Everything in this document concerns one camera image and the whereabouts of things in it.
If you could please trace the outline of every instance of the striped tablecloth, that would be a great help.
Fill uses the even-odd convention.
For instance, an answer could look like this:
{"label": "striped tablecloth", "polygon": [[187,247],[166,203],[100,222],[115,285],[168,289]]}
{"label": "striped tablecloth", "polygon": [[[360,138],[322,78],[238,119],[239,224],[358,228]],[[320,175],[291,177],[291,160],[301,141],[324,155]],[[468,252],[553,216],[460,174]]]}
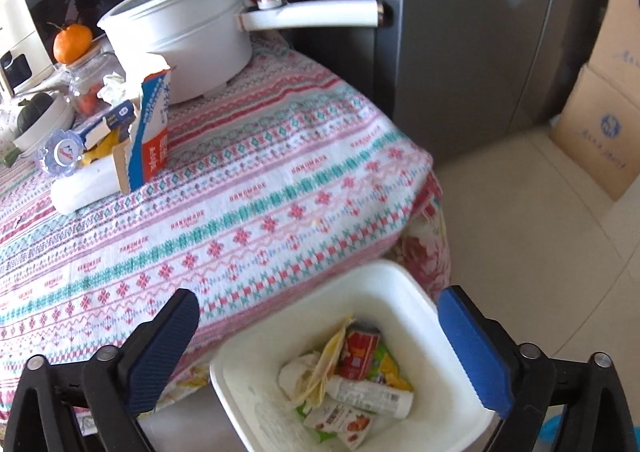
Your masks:
{"label": "striped tablecloth", "polygon": [[255,40],[228,88],[169,126],[167,169],[69,216],[31,162],[0,172],[0,422],[31,355],[88,359],[176,288],[200,326],[161,403],[206,382],[220,339],[358,263],[387,254],[430,294],[446,286],[431,156],[321,65]]}

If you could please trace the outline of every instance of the red can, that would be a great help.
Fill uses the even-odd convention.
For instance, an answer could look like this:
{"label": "red can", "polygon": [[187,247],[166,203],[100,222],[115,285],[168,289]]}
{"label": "red can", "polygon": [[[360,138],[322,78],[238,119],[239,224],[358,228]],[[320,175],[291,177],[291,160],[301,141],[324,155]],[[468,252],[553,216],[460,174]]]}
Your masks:
{"label": "red can", "polygon": [[335,373],[347,380],[364,380],[371,369],[380,331],[366,324],[353,323],[347,329],[340,361]]}

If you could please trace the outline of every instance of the refrigerator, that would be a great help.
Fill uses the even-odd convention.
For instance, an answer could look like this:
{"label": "refrigerator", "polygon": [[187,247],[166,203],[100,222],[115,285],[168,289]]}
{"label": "refrigerator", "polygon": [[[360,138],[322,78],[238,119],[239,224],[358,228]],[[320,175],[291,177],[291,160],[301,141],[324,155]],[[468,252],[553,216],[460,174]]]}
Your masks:
{"label": "refrigerator", "polygon": [[561,111],[607,0],[381,0],[377,30],[291,32],[442,162]]}

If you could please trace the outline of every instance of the tile floor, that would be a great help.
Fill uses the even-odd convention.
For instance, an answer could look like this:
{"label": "tile floor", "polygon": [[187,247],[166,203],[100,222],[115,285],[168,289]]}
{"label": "tile floor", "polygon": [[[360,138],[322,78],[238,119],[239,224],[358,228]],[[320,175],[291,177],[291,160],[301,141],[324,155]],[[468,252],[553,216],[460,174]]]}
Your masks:
{"label": "tile floor", "polygon": [[516,341],[567,359],[609,353],[640,425],[640,180],[612,202],[546,127],[436,174],[452,281]]}

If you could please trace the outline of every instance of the dark green squash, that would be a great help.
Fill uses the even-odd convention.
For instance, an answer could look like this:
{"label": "dark green squash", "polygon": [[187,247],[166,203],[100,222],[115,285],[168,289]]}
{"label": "dark green squash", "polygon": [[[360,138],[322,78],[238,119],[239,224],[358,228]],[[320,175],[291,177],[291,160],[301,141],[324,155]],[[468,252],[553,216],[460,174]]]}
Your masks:
{"label": "dark green squash", "polygon": [[40,117],[49,109],[53,103],[53,98],[47,93],[37,93],[27,105],[25,105],[18,115],[17,127],[20,134],[24,134],[35,124]]}

